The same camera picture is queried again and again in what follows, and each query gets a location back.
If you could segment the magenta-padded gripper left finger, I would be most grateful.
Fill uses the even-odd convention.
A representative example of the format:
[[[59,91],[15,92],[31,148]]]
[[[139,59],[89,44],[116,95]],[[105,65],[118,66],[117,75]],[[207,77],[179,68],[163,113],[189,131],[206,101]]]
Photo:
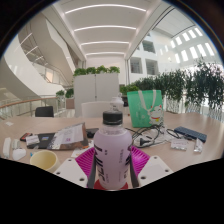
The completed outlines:
[[[96,175],[95,149],[90,148],[77,158],[66,159],[55,175],[84,188],[94,188]]]

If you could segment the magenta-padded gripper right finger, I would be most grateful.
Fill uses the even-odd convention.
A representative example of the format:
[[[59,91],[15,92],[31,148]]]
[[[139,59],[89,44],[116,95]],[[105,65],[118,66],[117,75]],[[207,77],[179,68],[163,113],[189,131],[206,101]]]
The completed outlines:
[[[137,147],[131,147],[130,174],[134,188],[146,186],[172,173],[159,156],[149,156]]]

